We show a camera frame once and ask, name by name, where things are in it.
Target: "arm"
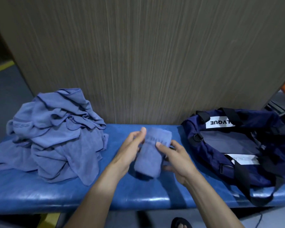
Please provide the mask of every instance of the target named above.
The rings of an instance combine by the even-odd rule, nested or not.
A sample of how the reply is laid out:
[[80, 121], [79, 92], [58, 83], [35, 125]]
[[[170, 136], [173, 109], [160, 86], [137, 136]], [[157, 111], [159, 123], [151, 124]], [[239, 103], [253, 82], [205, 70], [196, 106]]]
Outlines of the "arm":
[[171, 163], [171, 166], [164, 166], [164, 169], [174, 172], [178, 182], [188, 189], [207, 228], [244, 228], [235, 214], [196, 169], [186, 150], [174, 140], [171, 144], [175, 150], [159, 142], [156, 143], [157, 149], [164, 153]]
[[87, 192], [65, 228], [104, 227], [116, 186], [128, 172], [130, 163], [136, 157], [138, 145], [144, 140], [145, 135], [144, 127], [141, 131], [129, 134], [117, 155]]

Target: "person's left hand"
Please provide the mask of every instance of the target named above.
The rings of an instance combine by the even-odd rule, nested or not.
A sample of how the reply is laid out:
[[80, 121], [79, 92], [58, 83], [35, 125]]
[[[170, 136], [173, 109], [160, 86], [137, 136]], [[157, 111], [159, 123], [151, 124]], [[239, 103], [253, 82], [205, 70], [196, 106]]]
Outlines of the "person's left hand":
[[135, 160], [139, 150], [138, 146], [145, 139], [146, 133], [145, 127], [142, 127], [140, 131], [131, 132], [112, 160], [111, 164], [116, 167], [120, 178], [128, 172], [131, 162]]

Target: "rolled blue towel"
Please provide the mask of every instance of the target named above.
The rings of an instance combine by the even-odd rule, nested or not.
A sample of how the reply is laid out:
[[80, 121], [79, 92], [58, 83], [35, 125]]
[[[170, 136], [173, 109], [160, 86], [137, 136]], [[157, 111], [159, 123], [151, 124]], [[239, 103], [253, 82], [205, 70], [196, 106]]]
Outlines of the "rolled blue towel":
[[171, 139], [171, 131], [154, 127], [149, 129], [134, 164], [134, 170], [153, 178], [159, 177], [163, 154], [156, 149], [155, 143], [160, 142], [169, 147]]

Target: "folded towel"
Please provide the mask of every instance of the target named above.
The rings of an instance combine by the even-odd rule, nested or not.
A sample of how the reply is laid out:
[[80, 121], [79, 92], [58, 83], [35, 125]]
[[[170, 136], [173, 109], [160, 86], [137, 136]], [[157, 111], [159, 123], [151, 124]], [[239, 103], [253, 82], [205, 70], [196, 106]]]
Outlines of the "folded towel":
[[47, 182], [79, 177], [90, 185], [99, 173], [98, 151], [106, 149], [106, 124], [79, 88], [38, 94], [8, 121], [0, 144], [0, 170], [38, 170]]
[[137, 156], [134, 164], [134, 170], [150, 177], [159, 177], [163, 155], [156, 147], [156, 142], [161, 142], [169, 147], [172, 139], [172, 133], [168, 130], [151, 128], [147, 131], [145, 142]]

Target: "wood grain panel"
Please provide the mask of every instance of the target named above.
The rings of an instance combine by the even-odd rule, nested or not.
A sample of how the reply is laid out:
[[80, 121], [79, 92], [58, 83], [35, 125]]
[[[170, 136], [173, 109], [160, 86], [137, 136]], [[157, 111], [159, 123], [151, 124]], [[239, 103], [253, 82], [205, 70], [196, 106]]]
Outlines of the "wood grain panel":
[[261, 109], [285, 81], [285, 0], [0, 0], [34, 94], [80, 87], [108, 123]]

